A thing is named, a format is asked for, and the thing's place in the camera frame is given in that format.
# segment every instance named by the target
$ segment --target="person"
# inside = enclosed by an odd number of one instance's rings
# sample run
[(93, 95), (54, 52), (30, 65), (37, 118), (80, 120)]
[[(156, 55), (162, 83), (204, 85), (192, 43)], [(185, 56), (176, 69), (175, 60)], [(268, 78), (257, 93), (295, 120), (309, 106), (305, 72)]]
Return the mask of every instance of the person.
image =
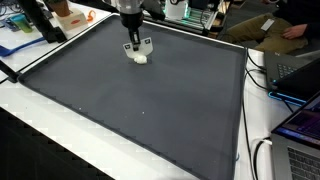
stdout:
[[(279, 9), (235, 25), (226, 31), (224, 41), (239, 43), (256, 40), (260, 42), (254, 49), (289, 53), (303, 48), (308, 42), (320, 36), (319, 0), (287, 0), (277, 2)], [(262, 30), (262, 26), (273, 20), (273, 24)]]

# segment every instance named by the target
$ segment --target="table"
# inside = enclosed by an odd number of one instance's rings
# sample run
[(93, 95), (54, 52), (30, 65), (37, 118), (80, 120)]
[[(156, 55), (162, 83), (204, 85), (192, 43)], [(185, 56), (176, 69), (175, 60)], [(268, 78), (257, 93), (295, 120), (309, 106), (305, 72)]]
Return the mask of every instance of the table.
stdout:
[[(29, 51), (28, 57), (38, 57), (35, 50)], [(263, 53), (250, 50), (250, 55), (258, 64), (262, 64)], [(254, 66), (249, 62), (248, 69), (252, 68)], [(265, 85), (262, 75), (252, 75), (258, 83)], [(282, 102), (268, 98), (266, 92), (256, 87), (249, 78), (246, 80), (244, 103), (250, 142), (269, 136), (270, 131), (290, 114)], [(163, 158), (19, 83), (5, 81), (0, 85), (0, 106), (115, 179), (197, 179)], [(236, 180), (252, 179), (243, 122), (242, 118)], [(258, 157), (258, 167), (263, 167), (258, 169), (260, 179), (273, 179), (270, 154), (270, 147), (263, 145)]]
[[(76, 3), (69, 3), (70, 8), (78, 8), (80, 9), (85, 16), (88, 15), (90, 10), (94, 10), (96, 12), (96, 17), (94, 20), (90, 23), (88, 23), (88, 26), (92, 26), (93, 24), (99, 22), (101, 19), (109, 16), (111, 13), (107, 11), (102, 11), (99, 9), (79, 5)], [(59, 24), (56, 22), (55, 19), (51, 19), (50, 22), (54, 27), (58, 26)], [(75, 28), (73, 30), (67, 31), (66, 37), (68, 39), (73, 38), (83, 30), (85, 30), (86, 26), (81, 26), (78, 28)], [(15, 48), (17, 46), (20, 46), (24, 43), (30, 42), (34, 39), (37, 39), (41, 37), (41, 33), (33, 27), (32, 33), (23, 33), (22, 31), (18, 32), (12, 32), (7, 28), (0, 29), (0, 44), (6, 48)], [(5, 64), (7, 64), (10, 68), (12, 68), (14, 71), (19, 71), (23, 67), (27, 66), (28, 64), (32, 63), (33, 61), (37, 60), (39, 57), (43, 56), (47, 52), (57, 48), (62, 44), (59, 43), (51, 43), (48, 44), (47, 42), (40, 42), (38, 44), (35, 44), (33, 46), (27, 47), (23, 50), (21, 50), (19, 53), (15, 53), (9, 57), (0, 58)], [(5, 75), (3, 72), (0, 71), (0, 81), (7, 78), (7, 75)]]

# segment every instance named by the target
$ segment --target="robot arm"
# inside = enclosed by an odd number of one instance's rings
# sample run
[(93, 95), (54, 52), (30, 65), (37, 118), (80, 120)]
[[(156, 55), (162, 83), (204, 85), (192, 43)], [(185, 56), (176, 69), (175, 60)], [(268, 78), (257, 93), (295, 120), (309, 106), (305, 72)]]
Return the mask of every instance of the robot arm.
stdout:
[(138, 28), (143, 22), (143, 10), (149, 12), (152, 18), (164, 20), (165, 14), (162, 11), (158, 0), (102, 0), (117, 8), (120, 13), (121, 23), (128, 28), (129, 37), (133, 45), (133, 50), (138, 51), (140, 46), (140, 37)]

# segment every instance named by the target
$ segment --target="laptop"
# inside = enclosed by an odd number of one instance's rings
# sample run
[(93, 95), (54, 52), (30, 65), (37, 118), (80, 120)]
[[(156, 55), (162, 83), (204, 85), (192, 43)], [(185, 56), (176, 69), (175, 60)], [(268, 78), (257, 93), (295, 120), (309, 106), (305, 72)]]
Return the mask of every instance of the laptop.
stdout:
[(320, 92), (271, 134), (275, 180), (320, 180)]
[(264, 61), (269, 97), (301, 106), (320, 91), (320, 59), (265, 52)]

